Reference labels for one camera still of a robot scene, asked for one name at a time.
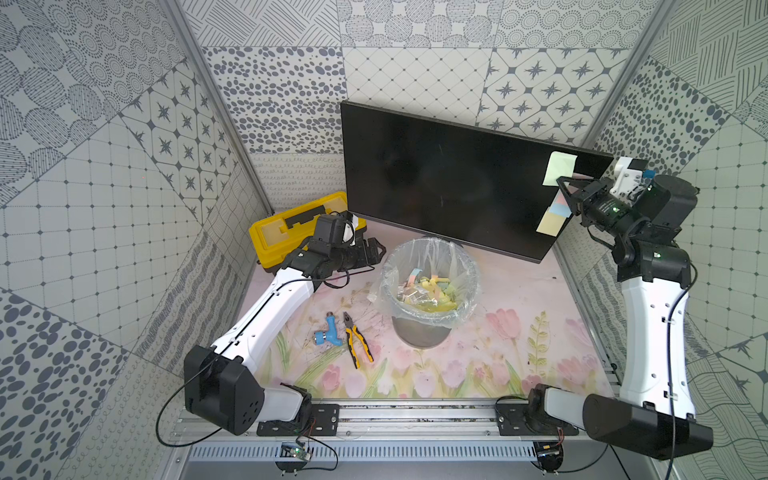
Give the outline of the green sticky note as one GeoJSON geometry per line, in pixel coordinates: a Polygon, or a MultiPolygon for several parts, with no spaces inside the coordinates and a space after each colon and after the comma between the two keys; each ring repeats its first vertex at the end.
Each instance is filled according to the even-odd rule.
{"type": "Polygon", "coordinates": [[[550,154],[545,171],[543,186],[556,186],[560,177],[571,177],[574,173],[577,156],[570,153],[553,151],[550,154]]]}

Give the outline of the yellow sticky note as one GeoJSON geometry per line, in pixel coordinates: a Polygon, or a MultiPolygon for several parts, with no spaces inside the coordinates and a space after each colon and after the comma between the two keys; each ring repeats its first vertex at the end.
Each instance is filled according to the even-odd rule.
{"type": "Polygon", "coordinates": [[[551,237],[557,237],[567,220],[567,217],[547,210],[541,218],[539,225],[536,228],[536,232],[551,237]]]}

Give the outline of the blue sticky note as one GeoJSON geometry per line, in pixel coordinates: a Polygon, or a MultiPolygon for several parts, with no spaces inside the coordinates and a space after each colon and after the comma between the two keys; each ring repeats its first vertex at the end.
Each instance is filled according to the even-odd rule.
{"type": "Polygon", "coordinates": [[[554,215],[558,215],[564,218],[568,218],[572,215],[572,211],[561,191],[556,194],[549,207],[549,211],[554,215]]]}

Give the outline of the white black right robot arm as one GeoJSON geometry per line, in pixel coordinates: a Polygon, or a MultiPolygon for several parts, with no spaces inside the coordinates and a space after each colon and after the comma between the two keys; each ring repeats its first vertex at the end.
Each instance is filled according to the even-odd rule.
{"type": "Polygon", "coordinates": [[[698,272],[675,241],[697,204],[697,188],[657,175],[628,204],[611,193],[607,179],[561,176],[557,185],[583,226],[614,239],[627,309],[627,370],[616,398],[538,384],[529,393],[529,419],[537,426],[573,426],[656,460],[711,449],[714,434],[696,419],[685,366],[685,310],[698,272]]]}

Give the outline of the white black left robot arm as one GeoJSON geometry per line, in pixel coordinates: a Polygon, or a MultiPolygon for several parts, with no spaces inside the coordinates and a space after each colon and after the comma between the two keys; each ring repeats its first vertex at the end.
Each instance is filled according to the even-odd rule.
{"type": "Polygon", "coordinates": [[[311,422],[311,395],[292,385],[262,386],[256,371],[287,320],[322,284],[335,273],[346,278],[372,269],[385,253],[386,247],[375,238],[338,245],[305,239],[231,329],[211,346],[195,346],[187,353],[186,410],[234,435],[255,423],[304,429],[311,422]]]}

